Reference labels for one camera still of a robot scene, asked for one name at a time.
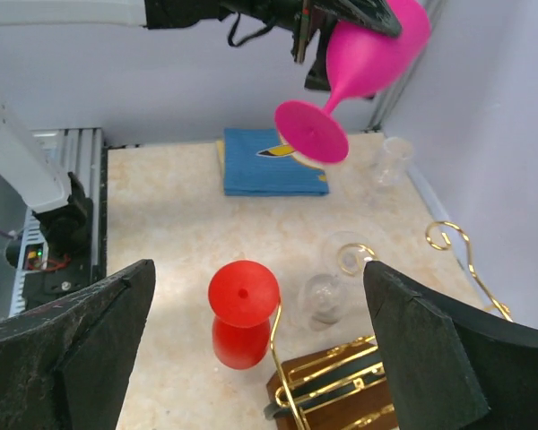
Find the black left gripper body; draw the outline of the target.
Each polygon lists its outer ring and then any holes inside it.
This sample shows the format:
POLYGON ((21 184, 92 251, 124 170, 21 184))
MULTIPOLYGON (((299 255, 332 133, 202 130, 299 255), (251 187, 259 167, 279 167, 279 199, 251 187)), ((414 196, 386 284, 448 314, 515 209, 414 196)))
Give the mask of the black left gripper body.
MULTIPOLYGON (((300 46, 300 26, 302 1, 220 1, 220 20, 222 21, 231 13, 238 15, 230 28, 227 40, 230 47, 243 47, 253 39, 266 35, 274 28, 281 28, 291 32, 293 59, 300 46), (236 39, 237 29, 242 15, 258 19, 264 24, 257 30, 242 39, 236 39)), ((306 45, 313 39, 317 30, 321 30, 321 36, 317 47, 317 56, 309 69, 304 87, 306 90, 330 90, 330 84, 325 70, 325 44, 330 37, 334 26, 334 20, 325 17, 324 13, 311 12, 308 18, 312 21, 310 31, 305 39, 306 45)))

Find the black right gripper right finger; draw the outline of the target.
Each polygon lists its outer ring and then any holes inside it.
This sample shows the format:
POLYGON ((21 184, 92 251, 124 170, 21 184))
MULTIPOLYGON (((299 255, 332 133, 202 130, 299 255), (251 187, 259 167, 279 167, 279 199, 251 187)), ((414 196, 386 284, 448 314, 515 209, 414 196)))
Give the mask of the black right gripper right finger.
POLYGON ((402 429, 538 429, 538 330, 383 262, 363 285, 402 429))

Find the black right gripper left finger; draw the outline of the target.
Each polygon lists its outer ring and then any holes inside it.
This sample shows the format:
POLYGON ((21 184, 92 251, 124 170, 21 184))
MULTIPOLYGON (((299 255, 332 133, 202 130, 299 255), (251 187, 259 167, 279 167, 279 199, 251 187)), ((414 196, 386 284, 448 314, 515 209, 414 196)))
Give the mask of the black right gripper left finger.
POLYGON ((114 429, 155 290, 140 260, 0 322, 0 429, 114 429))

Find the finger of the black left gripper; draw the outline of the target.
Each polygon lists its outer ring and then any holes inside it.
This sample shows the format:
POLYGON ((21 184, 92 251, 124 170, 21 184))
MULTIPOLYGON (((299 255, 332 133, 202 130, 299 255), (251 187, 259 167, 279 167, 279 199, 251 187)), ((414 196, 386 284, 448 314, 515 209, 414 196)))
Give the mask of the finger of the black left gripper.
POLYGON ((399 37, 402 25, 386 0, 316 0, 314 6, 339 22, 348 22, 388 37, 399 37))

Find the magenta plastic wine glass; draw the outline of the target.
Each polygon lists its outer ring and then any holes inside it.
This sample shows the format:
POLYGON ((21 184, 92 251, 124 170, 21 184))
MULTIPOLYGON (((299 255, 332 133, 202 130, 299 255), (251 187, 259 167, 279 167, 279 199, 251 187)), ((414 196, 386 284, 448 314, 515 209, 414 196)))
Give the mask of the magenta plastic wine glass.
POLYGON ((346 132, 332 112, 346 99, 374 95, 396 82, 426 47, 430 18, 416 1, 389 3, 402 25, 391 38, 340 21, 328 43, 325 66, 331 94, 323 107, 303 100, 283 102, 274 113, 277 131, 294 151, 320 164, 336 164, 349 154, 346 132))

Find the clear wine glass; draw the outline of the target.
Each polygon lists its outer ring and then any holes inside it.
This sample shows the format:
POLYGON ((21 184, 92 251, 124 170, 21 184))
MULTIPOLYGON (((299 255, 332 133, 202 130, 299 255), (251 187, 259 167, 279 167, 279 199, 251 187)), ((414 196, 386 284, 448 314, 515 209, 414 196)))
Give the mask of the clear wine glass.
POLYGON ((312 331, 324 331, 347 315, 352 291, 362 282, 368 262, 377 253, 368 239, 355 231, 337 231, 321 249, 321 266, 297 295, 299 322, 312 331))
POLYGON ((413 156, 413 145, 400 137, 386 138, 371 165, 373 185, 390 188, 405 176, 413 156))

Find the red plastic wine glass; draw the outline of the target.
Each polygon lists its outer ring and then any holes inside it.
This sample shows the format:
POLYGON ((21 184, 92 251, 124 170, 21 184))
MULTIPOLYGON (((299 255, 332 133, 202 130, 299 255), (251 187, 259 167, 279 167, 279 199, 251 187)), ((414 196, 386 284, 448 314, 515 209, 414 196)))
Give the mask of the red plastic wine glass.
POLYGON ((269 348, 270 318, 280 304, 277 278, 259 262, 230 262, 213 275, 208 300, 215 356, 235 370, 256 366, 269 348))

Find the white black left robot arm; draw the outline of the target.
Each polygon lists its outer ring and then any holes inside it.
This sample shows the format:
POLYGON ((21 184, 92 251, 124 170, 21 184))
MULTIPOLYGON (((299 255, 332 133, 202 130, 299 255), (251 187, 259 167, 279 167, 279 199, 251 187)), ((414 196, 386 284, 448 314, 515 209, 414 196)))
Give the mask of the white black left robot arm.
POLYGON ((361 0, 68 0, 0 1, 0 26, 33 24, 112 24, 147 30, 185 29, 204 20, 248 16, 262 27, 237 39, 236 25, 227 36, 230 47, 243 47, 274 28, 291 33, 292 57, 304 62, 308 44, 318 36, 317 56, 305 80, 308 90, 329 91, 325 51, 335 24, 348 22, 376 35, 396 39, 403 26, 387 1, 361 0))

